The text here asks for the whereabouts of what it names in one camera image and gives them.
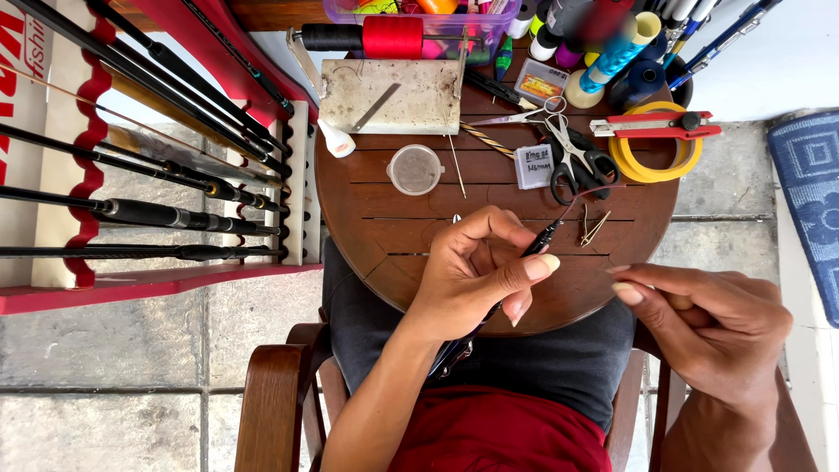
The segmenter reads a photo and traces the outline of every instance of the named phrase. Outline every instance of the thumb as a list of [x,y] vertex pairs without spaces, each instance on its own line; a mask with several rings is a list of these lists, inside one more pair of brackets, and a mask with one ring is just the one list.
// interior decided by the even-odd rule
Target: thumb
[[478,290],[483,296],[497,302],[544,280],[559,267],[560,260],[553,254],[534,254],[510,260],[492,273],[477,279]]
[[612,289],[653,334],[673,370],[705,351],[706,343],[656,290],[636,282],[619,282]]

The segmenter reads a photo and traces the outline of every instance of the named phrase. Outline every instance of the hand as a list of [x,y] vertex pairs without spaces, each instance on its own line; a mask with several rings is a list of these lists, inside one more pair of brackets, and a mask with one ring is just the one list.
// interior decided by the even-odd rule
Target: hand
[[533,301],[530,286],[560,266],[552,254],[519,258],[535,238],[513,212],[493,206],[440,231],[403,323],[429,341],[458,339],[503,299],[515,326]]
[[612,286],[618,298],[688,385],[738,412],[774,410],[775,366],[792,326],[777,286],[739,272],[650,264],[609,272],[620,281]]

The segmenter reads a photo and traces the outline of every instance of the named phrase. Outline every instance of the red shirt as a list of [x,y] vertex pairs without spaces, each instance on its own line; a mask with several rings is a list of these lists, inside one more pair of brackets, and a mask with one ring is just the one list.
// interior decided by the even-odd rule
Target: red shirt
[[612,471],[606,435],[559,403],[462,385],[419,395],[389,471]]

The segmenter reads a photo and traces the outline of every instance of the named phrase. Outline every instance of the dark gray pants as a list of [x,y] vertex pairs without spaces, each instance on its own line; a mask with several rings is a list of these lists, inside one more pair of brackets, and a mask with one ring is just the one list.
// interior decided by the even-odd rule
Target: dark gray pants
[[[332,350],[353,393],[403,313],[373,294],[331,239],[323,251],[323,307]],[[562,269],[555,277],[562,277]],[[586,319],[522,338],[475,338],[472,355],[430,388],[487,385],[569,406],[608,433],[612,399],[626,369],[635,316],[617,298]]]

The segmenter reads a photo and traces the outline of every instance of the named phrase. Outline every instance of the glue bottle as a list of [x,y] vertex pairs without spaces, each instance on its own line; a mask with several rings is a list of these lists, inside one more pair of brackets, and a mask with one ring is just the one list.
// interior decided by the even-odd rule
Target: glue bottle
[[321,118],[317,119],[317,123],[320,126],[320,131],[323,132],[324,139],[326,139],[326,148],[332,155],[346,157],[356,150],[356,142],[352,140],[349,134],[335,128]]

